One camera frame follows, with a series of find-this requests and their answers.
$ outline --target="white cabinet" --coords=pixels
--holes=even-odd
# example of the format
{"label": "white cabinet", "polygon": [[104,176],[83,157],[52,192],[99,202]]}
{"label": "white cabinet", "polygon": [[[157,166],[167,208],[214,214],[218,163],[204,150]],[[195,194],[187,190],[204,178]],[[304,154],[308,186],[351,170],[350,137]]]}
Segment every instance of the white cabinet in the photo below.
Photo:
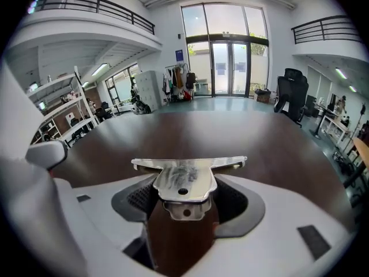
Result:
{"label": "white cabinet", "polygon": [[134,76],[140,99],[147,104],[151,112],[161,107],[160,91],[157,85],[157,73],[147,71]]}

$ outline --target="door frame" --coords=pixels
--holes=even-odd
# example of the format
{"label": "door frame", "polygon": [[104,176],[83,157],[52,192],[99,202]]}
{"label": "door frame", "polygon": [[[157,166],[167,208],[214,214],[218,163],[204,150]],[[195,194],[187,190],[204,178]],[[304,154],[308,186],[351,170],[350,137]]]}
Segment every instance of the door frame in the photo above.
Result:
{"label": "door frame", "polygon": [[[228,61],[228,93],[215,93],[215,61],[214,61],[214,44],[227,44],[227,61]],[[234,88],[234,44],[242,44],[246,46],[246,86],[245,93],[233,93]],[[238,96],[248,98],[250,93],[251,81],[251,44],[250,42],[237,42],[234,40],[217,40],[210,41],[210,60],[211,60],[211,77],[212,77],[212,97],[215,96]]]}

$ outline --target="gray floor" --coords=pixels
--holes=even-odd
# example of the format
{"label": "gray floor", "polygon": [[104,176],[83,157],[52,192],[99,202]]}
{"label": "gray floor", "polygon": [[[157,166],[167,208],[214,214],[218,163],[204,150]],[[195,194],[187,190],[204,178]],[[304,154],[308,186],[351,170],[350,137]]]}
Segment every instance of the gray floor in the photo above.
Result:
{"label": "gray floor", "polygon": [[[258,103],[254,99],[246,98],[195,98],[192,102],[181,102],[171,103],[167,106],[162,107],[157,113],[168,113],[168,112],[185,112],[185,111],[262,111],[267,113],[273,113],[273,105]],[[333,160],[332,155],[337,151],[332,141],[320,132],[321,140],[316,139],[310,133],[310,129],[315,130],[319,124],[319,118],[309,118],[304,116],[302,119],[302,130],[305,132],[307,137],[312,139],[322,150],[325,156],[328,158],[332,167],[335,169],[341,182],[347,179],[347,176],[342,175],[338,164]],[[360,182],[357,182],[355,188],[349,187],[347,195],[349,198],[354,193],[357,193],[357,188],[360,187]]]}

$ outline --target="blue sign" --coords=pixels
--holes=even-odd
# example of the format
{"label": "blue sign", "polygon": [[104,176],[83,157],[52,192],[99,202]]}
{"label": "blue sign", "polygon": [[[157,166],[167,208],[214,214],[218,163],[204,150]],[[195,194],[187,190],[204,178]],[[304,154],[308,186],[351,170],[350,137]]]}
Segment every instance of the blue sign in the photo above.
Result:
{"label": "blue sign", "polygon": [[182,51],[182,49],[175,51],[175,58],[176,58],[177,62],[183,62],[183,51]]}

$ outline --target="black metal railing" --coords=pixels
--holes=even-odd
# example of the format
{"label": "black metal railing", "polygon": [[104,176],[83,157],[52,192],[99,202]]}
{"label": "black metal railing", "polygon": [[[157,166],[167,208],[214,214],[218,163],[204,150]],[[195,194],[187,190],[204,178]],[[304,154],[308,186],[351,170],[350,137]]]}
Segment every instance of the black metal railing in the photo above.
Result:
{"label": "black metal railing", "polygon": [[320,40],[350,40],[362,42],[348,16],[330,16],[310,21],[291,29],[295,44]]}
{"label": "black metal railing", "polygon": [[152,22],[108,0],[38,0],[34,12],[50,9],[82,10],[104,14],[133,24],[153,35],[155,34],[155,25]]}

